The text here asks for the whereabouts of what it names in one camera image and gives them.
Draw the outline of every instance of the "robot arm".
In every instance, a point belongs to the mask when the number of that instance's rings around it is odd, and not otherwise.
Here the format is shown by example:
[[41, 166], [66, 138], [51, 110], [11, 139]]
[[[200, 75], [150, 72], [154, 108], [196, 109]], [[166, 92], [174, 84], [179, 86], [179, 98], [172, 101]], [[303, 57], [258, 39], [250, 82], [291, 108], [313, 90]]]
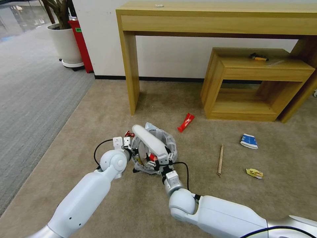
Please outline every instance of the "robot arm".
[[129, 160], [122, 149], [122, 138], [116, 137], [113, 142], [117, 149], [101, 157], [101, 168], [85, 175], [58, 205], [48, 224], [30, 238], [67, 238], [85, 225]]
[[[159, 157], [165, 145], [142, 126], [133, 126], [133, 132]], [[166, 193], [170, 196], [171, 215], [197, 225], [205, 232], [219, 238], [239, 238], [250, 232], [273, 226], [291, 226], [317, 236], [317, 222], [289, 216], [281, 221], [267, 221], [251, 208], [212, 196], [196, 196], [184, 189], [177, 172], [171, 166], [161, 166]], [[307, 235], [294, 230], [277, 229], [261, 232], [252, 238], [305, 238]]]

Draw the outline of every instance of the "red fire extinguisher cabinet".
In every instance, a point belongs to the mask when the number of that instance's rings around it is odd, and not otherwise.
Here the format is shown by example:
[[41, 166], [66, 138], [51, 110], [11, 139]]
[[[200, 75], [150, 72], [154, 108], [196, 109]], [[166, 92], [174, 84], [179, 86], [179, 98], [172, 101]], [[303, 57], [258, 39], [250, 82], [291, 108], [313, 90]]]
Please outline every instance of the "red fire extinguisher cabinet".
[[92, 64], [90, 61], [90, 57], [88, 54], [88, 50], [86, 47], [86, 43], [83, 37], [82, 29], [80, 28], [80, 25], [79, 25], [79, 22], [77, 20], [70, 20], [68, 23], [71, 25], [73, 29], [74, 36], [75, 36], [80, 54], [82, 56], [82, 60], [83, 60], [86, 72], [91, 73], [93, 72], [93, 68], [92, 68]]

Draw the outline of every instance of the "trash bag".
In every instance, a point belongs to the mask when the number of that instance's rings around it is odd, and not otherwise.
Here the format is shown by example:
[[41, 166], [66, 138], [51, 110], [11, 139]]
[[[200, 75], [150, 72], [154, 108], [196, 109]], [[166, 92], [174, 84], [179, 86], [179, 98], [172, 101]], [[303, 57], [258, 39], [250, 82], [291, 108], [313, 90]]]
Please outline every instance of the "trash bag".
[[[172, 162], [175, 162], [177, 160], [177, 149], [176, 149], [176, 141], [173, 138], [173, 136], [167, 133], [166, 131], [152, 125], [149, 122], [145, 124], [145, 129], [148, 132], [150, 132], [152, 135], [154, 135], [156, 138], [161, 140], [166, 145], [166, 147], [170, 149], [170, 151], [173, 153]], [[132, 161], [134, 162], [134, 170], [133, 170], [134, 172], [143, 171], [148, 174], [160, 174], [159, 171], [154, 170], [153, 166], [147, 165], [146, 160], [144, 156], [142, 156], [142, 154], [149, 152], [149, 150], [148, 148], [146, 148], [146, 146], [143, 145], [140, 138], [138, 138], [137, 136], [134, 137], [131, 142], [131, 147], [138, 148], [139, 150], [139, 154], [132, 157]]]

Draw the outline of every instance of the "crumpled snack wrapper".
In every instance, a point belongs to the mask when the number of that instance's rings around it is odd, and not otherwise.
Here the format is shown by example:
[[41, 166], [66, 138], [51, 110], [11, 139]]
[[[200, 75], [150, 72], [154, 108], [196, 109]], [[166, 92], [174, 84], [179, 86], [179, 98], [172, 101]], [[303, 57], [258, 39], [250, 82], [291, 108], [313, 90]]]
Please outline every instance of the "crumpled snack wrapper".
[[263, 178], [263, 173], [256, 169], [245, 169], [248, 175], [256, 177], [257, 179]]

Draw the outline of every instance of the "carpet floor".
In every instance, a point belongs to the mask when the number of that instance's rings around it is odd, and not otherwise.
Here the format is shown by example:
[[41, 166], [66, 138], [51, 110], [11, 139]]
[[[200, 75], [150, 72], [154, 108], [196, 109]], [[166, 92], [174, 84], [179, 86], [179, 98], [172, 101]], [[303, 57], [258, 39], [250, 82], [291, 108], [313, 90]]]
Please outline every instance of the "carpet floor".
[[[190, 189], [252, 208], [269, 219], [289, 214], [317, 220], [317, 99], [311, 97], [286, 124], [207, 120], [200, 83], [140, 82], [134, 116], [129, 114], [125, 81], [96, 80], [30, 177], [0, 218], [0, 237], [24, 237], [42, 228], [59, 202], [95, 169], [93, 151], [101, 141], [124, 136], [147, 121], [172, 134], [178, 161], [189, 166]], [[196, 117], [181, 134], [187, 113]], [[259, 149], [240, 145], [243, 133], [255, 135]], [[224, 144], [221, 178], [217, 175]], [[102, 145], [97, 158], [112, 149]], [[176, 165], [180, 179], [186, 170]], [[160, 176], [132, 173], [112, 187], [86, 225], [72, 237], [211, 237], [170, 215]], [[264, 172], [262, 180], [246, 168]]]
[[94, 81], [63, 67], [46, 26], [0, 44], [0, 215]]

